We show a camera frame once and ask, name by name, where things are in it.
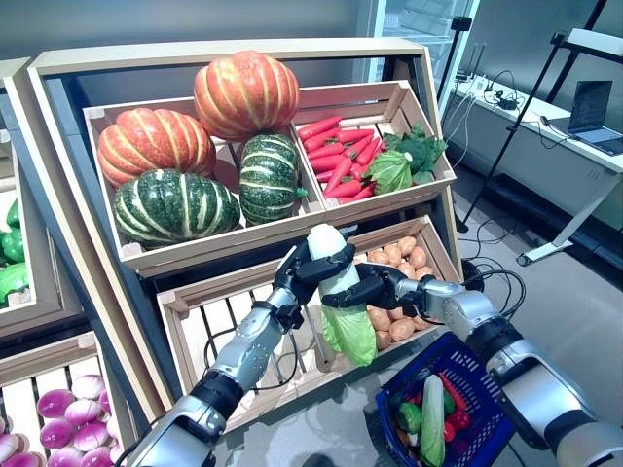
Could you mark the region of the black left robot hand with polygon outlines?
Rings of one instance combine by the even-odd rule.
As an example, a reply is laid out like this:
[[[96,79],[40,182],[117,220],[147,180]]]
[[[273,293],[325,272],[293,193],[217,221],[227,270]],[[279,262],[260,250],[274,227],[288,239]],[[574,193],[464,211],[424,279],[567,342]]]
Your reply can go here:
[[[307,240],[293,247],[281,261],[274,286],[288,290],[298,306],[306,305],[319,283],[341,273],[351,265],[355,247],[347,243],[337,253],[312,259]]]

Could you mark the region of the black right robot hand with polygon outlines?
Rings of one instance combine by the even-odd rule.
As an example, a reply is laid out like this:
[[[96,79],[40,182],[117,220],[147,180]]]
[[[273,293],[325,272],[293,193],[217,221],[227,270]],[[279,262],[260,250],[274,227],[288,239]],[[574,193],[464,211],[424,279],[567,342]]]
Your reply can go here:
[[[359,281],[341,292],[325,294],[321,298],[324,305],[334,308],[371,305],[394,309],[400,306],[405,294],[418,287],[416,280],[390,266],[360,263],[355,270]]]

